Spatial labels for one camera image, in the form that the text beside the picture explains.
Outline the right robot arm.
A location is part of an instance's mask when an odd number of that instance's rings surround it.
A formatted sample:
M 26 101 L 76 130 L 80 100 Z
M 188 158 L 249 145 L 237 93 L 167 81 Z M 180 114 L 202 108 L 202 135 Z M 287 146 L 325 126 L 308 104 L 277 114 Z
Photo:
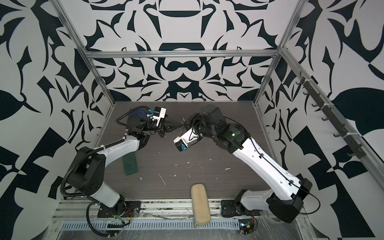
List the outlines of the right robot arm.
M 266 191 L 243 191 L 237 196 L 237 204 L 248 211 L 270 211 L 279 220 L 291 223 L 303 214 L 304 200 L 311 195 L 312 182 L 290 174 L 262 149 L 243 125 L 227 121 L 221 113 L 195 113 L 183 123 L 187 131 L 174 141 L 175 145 L 182 152 L 202 138 L 213 140 L 219 148 L 248 165 L 269 186 Z

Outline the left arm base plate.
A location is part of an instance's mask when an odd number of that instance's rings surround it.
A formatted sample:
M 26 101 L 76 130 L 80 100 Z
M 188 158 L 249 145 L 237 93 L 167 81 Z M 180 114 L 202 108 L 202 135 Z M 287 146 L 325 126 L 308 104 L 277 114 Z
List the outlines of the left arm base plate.
M 120 201 L 113 208 L 101 205 L 98 212 L 98 218 L 112 218 L 119 215 L 121 218 L 130 218 L 140 213 L 141 201 Z

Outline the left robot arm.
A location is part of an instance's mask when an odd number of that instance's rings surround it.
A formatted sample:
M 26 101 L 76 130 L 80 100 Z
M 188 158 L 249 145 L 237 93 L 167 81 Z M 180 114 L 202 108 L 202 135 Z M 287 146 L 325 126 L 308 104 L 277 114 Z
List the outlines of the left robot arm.
M 98 148 L 81 148 L 65 174 L 60 192 L 65 198 L 85 197 L 91 200 L 91 206 L 98 205 L 121 223 L 113 226 L 124 228 L 130 221 L 124 221 L 126 214 L 125 198 L 112 189 L 105 181 L 105 169 L 125 155 L 141 150 L 148 143 L 150 136 L 158 133 L 164 137 L 183 124 L 172 120 L 165 108 L 138 106 L 116 119 L 116 124 L 125 128 L 125 135 L 110 144 Z

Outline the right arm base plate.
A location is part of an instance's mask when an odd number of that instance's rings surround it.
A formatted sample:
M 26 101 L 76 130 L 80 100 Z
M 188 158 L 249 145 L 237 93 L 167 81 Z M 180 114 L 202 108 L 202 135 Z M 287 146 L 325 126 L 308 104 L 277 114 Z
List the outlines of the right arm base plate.
M 221 215 L 223 218 L 240 216 L 260 216 L 261 210 L 247 210 L 240 202 L 234 200 L 221 200 Z

